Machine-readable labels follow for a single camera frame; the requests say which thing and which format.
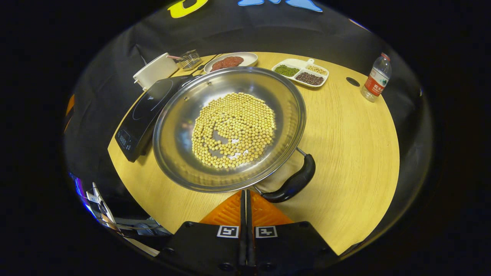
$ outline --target bottle cap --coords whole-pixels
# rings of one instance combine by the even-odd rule
[[[386,55],[386,54],[384,54],[384,53],[382,53],[381,55],[382,55],[383,57],[385,57],[385,58],[386,58],[388,61],[390,61],[390,58],[389,58],[389,56],[388,56],[388,55]]]

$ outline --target white plate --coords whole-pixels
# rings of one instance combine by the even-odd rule
[[[241,58],[244,59],[244,61],[242,61],[242,63],[239,64],[238,66],[254,66],[257,63],[257,55],[256,54],[249,53],[249,52],[231,53],[231,54],[222,55],[222,56],[217,57],[214,60],[208,62],[208,64],[206,64],[205,68],[204,68],[205,73],[211,72],[211,70],[213,68],[213,64],[215,62],[220,61],[222,59],[225,59],[226,57],[229,57],[229,56],[240,56]]]
[[[271,70],[274,71],[278,66],[280,66],[282,64],[283,65],[286,65],[286,66],[288,66],[290,68],[300,69],[300,71],[298,71],[293,77],[287,77],[287,76],[284,76],[284,75],[282,75],[282,76],[284,76],[285,78],[287,78],[289,80],[296,81],[296,82],[301,83],[301,84],[303,84],[305,86],[308,86],[308,87],[321,87],[326,82],[327,77],[329,77],[329,71],[326,68],[324,68],[324,67],[321,67],[321,66],[319,66],[317,64],[314,64],[314,60],[313,59],[309,59],[308,61],[303,61],[303,60],[296,59],[296,58],[287,58],[284,61],[282,61],[282,62],[278,63],[277,65],[275,65]],[[327,72],[327,75],[321,75],[321,74],[318,74],[316,72],[313,72],[313,71],[308,70],[307,67],[309,65],[312,65],[312,66],[321,68],[322,70],[324,70],[324,71]],[[314,75],[316,77],[322,77],[324,80],[319,85],[311,85],[311,84],[304,83],[302,81],[299,81],[299,80],[295,79],[298,75],[300,75],[303,72],[307,72],[307,73],[312,74],[312,75]]]

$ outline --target black wok handle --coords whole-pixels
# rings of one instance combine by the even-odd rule
[[[193,75],[187,75],[188,79],[186,79],[180,86],[181,87],[184,87],[185,85],[187,85],[188,83],[190,83],[191,81],[201,77],[203,75],[196,75],[196,76],[193,76]]]
[[[312,155],[305,154],[303,151],[301,151],[298,148],[297,150],[303,154],[302,168],[299,171],[297,171],[294,175],[290,176],[290,178],[288,178],[278,190],[270,193],[260,192],[261,196],[264,197],[267,201],[278,203],[278,202],[284,202],[294,197],[303,188],[305,188],[305,186],[307,186],[310,180],[312,180],[312,177],[314,177],[314,173],[315,173],[314,158],[312,157]]]

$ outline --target blue shape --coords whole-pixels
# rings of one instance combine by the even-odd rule
[[[322,12],[322,9],[312,3],[311,0],[286,0],[287,4],[293,7],[304,8],[308,10],[313,10],[317,12]]]
[[[264,0],[242,0],[237,4],[239,6],[252,6],[252,5],[261,5],[262,3],[264,3]]]

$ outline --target induction cooktop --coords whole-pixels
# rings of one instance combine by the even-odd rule
[[[156,81],[131,108],[116,131],[116,141],[130,162],[145,155],[155,121],[169,99],[198,76],[186,75]]]

